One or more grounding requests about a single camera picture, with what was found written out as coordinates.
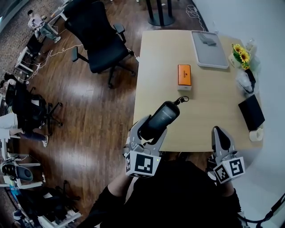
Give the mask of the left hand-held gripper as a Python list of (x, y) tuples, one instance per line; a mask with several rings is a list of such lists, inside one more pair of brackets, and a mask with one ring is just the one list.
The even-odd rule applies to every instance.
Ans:
[(160, 136), (154, 137), (151, 142), (147, 142), (147, 148), (140, 145), (142, 137), (139, 129), (150, 117), (151, 115), (147, 115), (137, 121), (132, 126), (130, 136), (126, 140), (123, 155), (125, 157), (125, 174), (127, 176), (142, 179), (149, 178), (155, 175), (159, 166), (161, 158), (152, 155), (151, 152), (159, 152), (167, 134), (167, 129)]

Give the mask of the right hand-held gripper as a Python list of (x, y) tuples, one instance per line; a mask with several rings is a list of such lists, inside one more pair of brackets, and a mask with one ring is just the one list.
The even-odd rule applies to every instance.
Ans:
[(244, 159), (235, 149), (232, 136), (224, 128), (213, 127), (212, 149), (208, 172), (216, 177), (217, 183), (223, 184), (245, 174)]

